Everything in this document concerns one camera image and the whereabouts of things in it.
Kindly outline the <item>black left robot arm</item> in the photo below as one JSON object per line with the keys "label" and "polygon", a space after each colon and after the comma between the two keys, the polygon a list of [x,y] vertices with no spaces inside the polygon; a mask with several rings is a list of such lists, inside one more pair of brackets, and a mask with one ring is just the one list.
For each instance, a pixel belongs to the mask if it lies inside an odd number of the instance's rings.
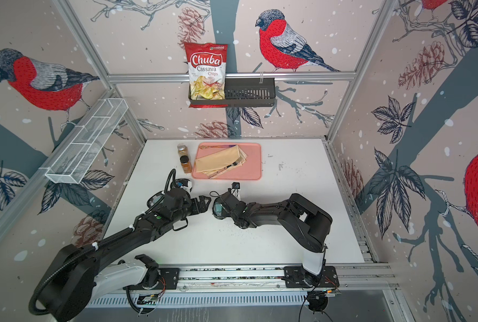
{"label": "black left robot arm", "polygon": [[205,213],[210,197],[191,197],[177,186],[175,175],[175,170],[170,171],[164,189],[147,201],[147,210],[128,228],[95,244],[62,248],[32,293],[28,311],[37,316],[51,314],[57,321],[74,318],[89,303],[95,278],[104,268],[173,231],[178,221]]}

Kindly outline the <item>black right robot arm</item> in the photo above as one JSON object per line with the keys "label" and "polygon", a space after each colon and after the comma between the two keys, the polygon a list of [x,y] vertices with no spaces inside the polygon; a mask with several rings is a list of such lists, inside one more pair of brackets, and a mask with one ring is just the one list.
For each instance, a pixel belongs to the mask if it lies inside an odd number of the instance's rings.
{"label": "black right robot arm", "polygon": [[216,219],[231,218],[240,229],[263,225],[284,227],[300,246],[320,255],[318,268],[302,264],[297,269],[296,277],[286,277],[285,280],[306,287],[318,287],[326,262],[326,238],[330,233],[333,219],[316,204],[298,193],[278,203],[245,203],[229,189],[228,192],[216,197],[212,213]]}

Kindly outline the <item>brown spice bottle black cap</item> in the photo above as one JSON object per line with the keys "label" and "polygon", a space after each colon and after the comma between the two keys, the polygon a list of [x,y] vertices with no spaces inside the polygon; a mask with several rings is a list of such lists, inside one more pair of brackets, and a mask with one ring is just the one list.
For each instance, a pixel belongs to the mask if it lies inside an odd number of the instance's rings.
{"label": "brown spice bottle black cap", "polygon": [[191,161],[190,161],[190,158],[188,157],[188,155],[182,155],[180,157],[180,163],[181,163],[182,169],[183,169],[185,174],[191,174],[192,173],[193,168],[192,168]]}

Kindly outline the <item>pink plastic tray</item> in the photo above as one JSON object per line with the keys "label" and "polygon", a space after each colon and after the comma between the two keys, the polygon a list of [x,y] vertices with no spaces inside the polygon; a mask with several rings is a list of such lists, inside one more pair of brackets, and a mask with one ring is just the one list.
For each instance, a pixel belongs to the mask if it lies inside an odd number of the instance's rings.
{"label": "pink plastic tray", "polygon": [[247,155],[247,161],[242,165],[230,170],[216,178],[207,178],[204,174],[195,172],[195,161],[192,177],[201,180],[218,181],[257,181],[262,177],[262,149],[260,144],[255,143],[232,143],[232,142],[203,142],[197,148],[195,160],[232,146],[239,146]]}

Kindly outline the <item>tan spice jar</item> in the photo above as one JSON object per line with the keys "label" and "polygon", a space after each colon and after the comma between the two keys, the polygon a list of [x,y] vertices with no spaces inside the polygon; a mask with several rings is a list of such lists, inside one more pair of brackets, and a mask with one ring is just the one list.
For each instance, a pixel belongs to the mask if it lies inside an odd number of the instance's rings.
{"label": "tan spice jar", "polygon": [[178,144],[177,151],[180,157],[189,155],[187,146],[185,144]]}

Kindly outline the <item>red cassava chips bag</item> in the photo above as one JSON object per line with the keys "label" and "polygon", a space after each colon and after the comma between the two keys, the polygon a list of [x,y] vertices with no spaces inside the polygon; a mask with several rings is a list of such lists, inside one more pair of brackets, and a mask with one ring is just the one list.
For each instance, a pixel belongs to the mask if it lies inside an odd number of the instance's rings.
{"label": "red cassava chips bag", "polygon": [[196,101],[221,101],[225,95],[227,44],[184,42],[189,75],[189,107],[225,107],[195,104]]}

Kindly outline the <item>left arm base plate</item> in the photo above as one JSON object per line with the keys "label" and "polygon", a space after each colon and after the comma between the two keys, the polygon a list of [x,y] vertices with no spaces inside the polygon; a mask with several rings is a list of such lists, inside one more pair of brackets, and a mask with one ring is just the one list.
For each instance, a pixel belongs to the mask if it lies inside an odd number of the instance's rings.
{"label": "left arm base plate", "polygon": [[150,268],[145,277],[138,284],[130,285],[129,289],[132,291],[175,290],[180,272],[179,268],[157,268],[156,270]]}

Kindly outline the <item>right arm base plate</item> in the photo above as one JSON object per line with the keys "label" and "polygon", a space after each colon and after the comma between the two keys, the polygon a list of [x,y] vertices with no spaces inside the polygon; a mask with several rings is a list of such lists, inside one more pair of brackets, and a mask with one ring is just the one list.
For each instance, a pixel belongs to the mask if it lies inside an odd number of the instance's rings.
{"label": "right arm base plate", "polygon": [[333,288],[340,286],[336,268],[323,266],[318,275],[306,271],[303,266],[286,266],[282,280],[287,288]]}

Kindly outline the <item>black wall basket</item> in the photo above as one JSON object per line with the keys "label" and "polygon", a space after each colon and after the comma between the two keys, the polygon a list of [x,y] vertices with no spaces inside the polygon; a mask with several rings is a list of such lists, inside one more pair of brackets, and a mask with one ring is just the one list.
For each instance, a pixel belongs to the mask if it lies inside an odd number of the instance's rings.
{"label": "black wall basket", "polygon": [[191,107],[272,107],[275,104],[275,79],[227,79],[223,99],[192,99]]}

